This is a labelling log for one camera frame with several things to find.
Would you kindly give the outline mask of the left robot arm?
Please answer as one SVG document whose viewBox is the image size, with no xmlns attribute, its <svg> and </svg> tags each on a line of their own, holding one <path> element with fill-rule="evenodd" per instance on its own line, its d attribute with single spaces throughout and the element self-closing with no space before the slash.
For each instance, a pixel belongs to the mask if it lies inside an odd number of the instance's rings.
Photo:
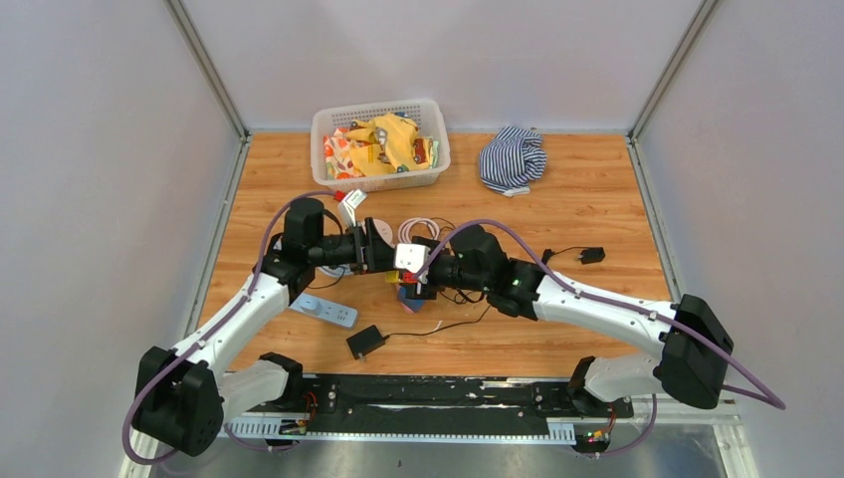
<svg viewBox="0 0 844 478">
<path fill-rule="evenodd" d="M 142 356 L 121 432 L 123 450 L 133 462 L 151 465 L 169 457 L 140 456 L 131 445 L 134 431 L 170 446 L 173 453 L 196 457 L 234 418 L 262 403 L 281 411 L 313 404 L 303 367 L 291 358 L 267 353 L 248 368 L 231 372 L 229 366 L 310 285 L 317 268 L 346 265 L 356 274 L 394 270 L 396 247 L 373 218 L 336 235 L 324 234 L 323 196 L 311 191 L 286 203 L 268 224 L 256 263 L 238 293 L 192 335 Z"/>
</svg>

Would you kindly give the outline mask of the round pink power strip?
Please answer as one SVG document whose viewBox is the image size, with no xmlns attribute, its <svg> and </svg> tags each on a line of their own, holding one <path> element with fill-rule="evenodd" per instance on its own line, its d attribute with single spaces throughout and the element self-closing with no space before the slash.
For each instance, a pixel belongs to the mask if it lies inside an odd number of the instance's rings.
<svg viewBox="0 0 844 478">
<path fill-rule="evenodd" d="M 391 226 L 382 220 L 375 220 L 375 225 L 381 238 L 388 244 L 394 245 L 395 237 Z"/>
</svg>

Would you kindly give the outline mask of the black power adapter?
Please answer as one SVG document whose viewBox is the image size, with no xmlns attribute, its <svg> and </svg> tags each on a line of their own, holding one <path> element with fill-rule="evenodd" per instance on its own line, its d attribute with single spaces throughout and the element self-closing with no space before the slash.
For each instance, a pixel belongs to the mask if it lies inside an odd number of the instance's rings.
<svg viewBox="0 0 844 478">
<path fill-rule="evenodd" d="M 349 351 L 356 360 L 364 360 L 368 354 L 383 347 L 386 341 L 387 336 L 376 325 L 368 326 L 346 339 Z"/>
</svg>

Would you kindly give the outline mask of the blue cube socket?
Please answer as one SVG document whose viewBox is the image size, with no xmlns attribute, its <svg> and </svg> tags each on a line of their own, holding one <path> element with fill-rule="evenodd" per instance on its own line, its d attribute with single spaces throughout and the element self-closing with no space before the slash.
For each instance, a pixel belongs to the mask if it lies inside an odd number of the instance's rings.
<svg viewBox="0 0 844 478">
<path fill-rule="evenodd" d="M 398 295 L 397 299 L 403 310 L 408 314 L 417 314 L 427 304 L 432 303 L 431 299 L 412 299 L 401 294 Z"/>
</svg>

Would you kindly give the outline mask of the aluminium frame rail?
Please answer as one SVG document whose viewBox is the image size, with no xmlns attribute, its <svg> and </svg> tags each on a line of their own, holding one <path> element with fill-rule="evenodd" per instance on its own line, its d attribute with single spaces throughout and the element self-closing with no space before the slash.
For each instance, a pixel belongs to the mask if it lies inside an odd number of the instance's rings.
<svg viewBox="0 0 844 478">
<path fill-rule="evenodd" d="M 221 107 L 230 127 L 241 143 L 246 142 L 249 137 L 248 128 L 226 88 L 185 2 L 181 0 L 164 0 L 163 4 L 168 9 L 176 28 L 186 42 L 188 50 L 205 78 L 212 95 Z"/>
</svg>

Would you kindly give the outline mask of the yellow patterned clothes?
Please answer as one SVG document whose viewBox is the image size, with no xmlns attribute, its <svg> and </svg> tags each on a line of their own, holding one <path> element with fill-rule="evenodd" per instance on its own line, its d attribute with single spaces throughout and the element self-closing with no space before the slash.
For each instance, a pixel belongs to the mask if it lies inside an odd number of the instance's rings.
<svg viewBox="0 0 844 478">
<path fill-rule="evenodd" d="M 322 154 L 327 176 L 346 180 L 432 169 L 439 145 L 407 115 L 389 112 L 337 127 L 322 138 Z"/>
</svg>

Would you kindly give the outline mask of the white plastic basket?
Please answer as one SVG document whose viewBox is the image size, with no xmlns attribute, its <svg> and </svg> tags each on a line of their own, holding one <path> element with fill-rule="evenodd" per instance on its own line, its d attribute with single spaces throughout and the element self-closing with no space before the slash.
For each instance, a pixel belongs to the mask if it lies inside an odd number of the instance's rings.
<svg viewBox="0 0 844 478">
<path fill-rule="evenodd" d="M 334 191 L 431 185 L 450 164 L 444 118 L 432 100 L 337 107 L 314 116 L 313 178 Z"/>
</svg>

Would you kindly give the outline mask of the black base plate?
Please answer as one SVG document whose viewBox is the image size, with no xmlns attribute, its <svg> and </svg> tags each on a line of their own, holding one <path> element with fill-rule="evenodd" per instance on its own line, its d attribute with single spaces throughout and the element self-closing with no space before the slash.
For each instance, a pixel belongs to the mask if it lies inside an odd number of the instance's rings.
<svg viewBox="0 0 844 478">
<path fill-rule="evenodd" d="M 243 438 L 568 443 L 577 426 L 632 417 L 629 401 L 577 406 L 565 379 L 308 374 L 298 402 L 234 419 Z"/>
</svg>

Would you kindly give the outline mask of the white power strip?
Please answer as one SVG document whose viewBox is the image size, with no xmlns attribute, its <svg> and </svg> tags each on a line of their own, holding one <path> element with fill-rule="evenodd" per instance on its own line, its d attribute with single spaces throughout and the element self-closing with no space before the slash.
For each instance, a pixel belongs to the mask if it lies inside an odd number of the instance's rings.
<svg viewBox="0 0 844 478">
<path fill-rule="evenodd" d="M 290 304 L 290 309 L 307 317 L 349 330 L 355 326 L 358 318 L 357 309 L 306 293 L 300 294 Z"/>
</svg>

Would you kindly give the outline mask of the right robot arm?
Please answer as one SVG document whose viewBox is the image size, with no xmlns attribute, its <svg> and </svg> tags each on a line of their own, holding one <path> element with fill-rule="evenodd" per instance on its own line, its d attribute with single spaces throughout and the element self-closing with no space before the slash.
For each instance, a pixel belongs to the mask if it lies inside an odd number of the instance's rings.
<svg viewBox="0 0 844 478">
<path fill-rule="evenodd" d="M 688 406 L 713 409 L 725 388 L 734 342 L 697 296 L 649 301 L 577 282 L 537 257 L 509 257 L 477 221 L 444 242 L 397 244 L 394 265 L 418 298 L 444 288 L 480 292 L 504 315 L 570 324 L 635 347 L 634 355 L 578 363 L 568 401 L 581 415 L 621 397 L 660 391 Z"/>
</svg>

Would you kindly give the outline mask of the blue white striped cloth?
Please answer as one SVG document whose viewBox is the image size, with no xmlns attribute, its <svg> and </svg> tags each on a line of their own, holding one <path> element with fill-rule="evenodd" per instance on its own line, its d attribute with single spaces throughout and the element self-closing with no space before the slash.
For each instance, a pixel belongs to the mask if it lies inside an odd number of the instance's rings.
<svg viewBox="0 0 844 478">
<path fill-rule="evenodd" d="M 542 178 L 546 164 L 541 134 L 506 126 L 482 148 L 479 175 L 492 191 L 514 197 L 530 193 L 530 185 Z"/>
</svg>

